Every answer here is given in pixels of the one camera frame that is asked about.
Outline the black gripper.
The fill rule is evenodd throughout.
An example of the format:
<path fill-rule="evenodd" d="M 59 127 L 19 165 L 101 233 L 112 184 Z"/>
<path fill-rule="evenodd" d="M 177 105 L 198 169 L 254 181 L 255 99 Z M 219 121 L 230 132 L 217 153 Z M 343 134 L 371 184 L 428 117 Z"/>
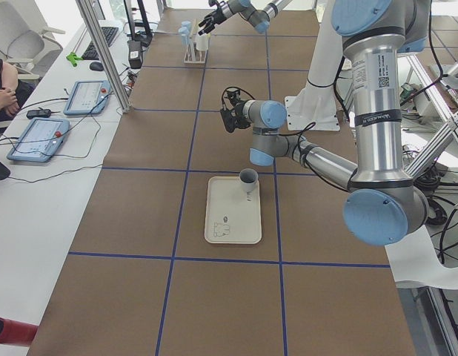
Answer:
<path fill-rule="evenodd" d="M 233 133 L 236 128 L 246 129 L 251 125 L 251 121 L 244 114 L 244 107 L 253 103 L 253 100 L 241 100 L 241 90 L 238 87 L 228 87 L 223 91 L 223 99 L 232 104 L 231 109 L 222 108 L 219 112 L 225 130 Z"/>
<path fill-rule="evenodd" d="M 205 16 L 199 23 L 199 35 L 209 34 L 215 29 L 216 24 L 221 24 L 231 17 L 229 1 L 209 0 L 210 7 L 216 9 Z"/>

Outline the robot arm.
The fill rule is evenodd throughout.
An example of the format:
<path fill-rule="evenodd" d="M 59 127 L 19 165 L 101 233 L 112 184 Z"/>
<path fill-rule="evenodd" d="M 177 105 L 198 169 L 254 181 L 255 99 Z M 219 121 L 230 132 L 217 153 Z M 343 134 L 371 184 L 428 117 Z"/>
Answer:
<path fill-rule="evenodd" d="M 216 9 L 198 24 L 198 34 L 209 34 L 218 24 L 222 24 L 236 14 L 250 23 L 257 33 L 263 34 L 268 30 L 271 19 L 290 3 L 291 0 L 270 1 L 262 10 L 257 10 L 250 0 L 209 1 L 208 4 L 216 6 Z"/>
<path fill-rule="evenodd" d="M 427 200 L 403 168 L 397 57 L 425 47 L 430 14 L 429 1 L 330 1 L 298 96 L 282 104 L 237 87 L 221 95 L 225 129 L 253 131 L 250 161 L 268 166 L 288 157 L 346 191 L 345 224 L 371 245 L 397 243 L 427 219 Z M 279 131 L 291 117 L 304 131 L 326 123 L 345 60 L 352 64 L 355 162 L 307 141 L 302 132 Z"/>

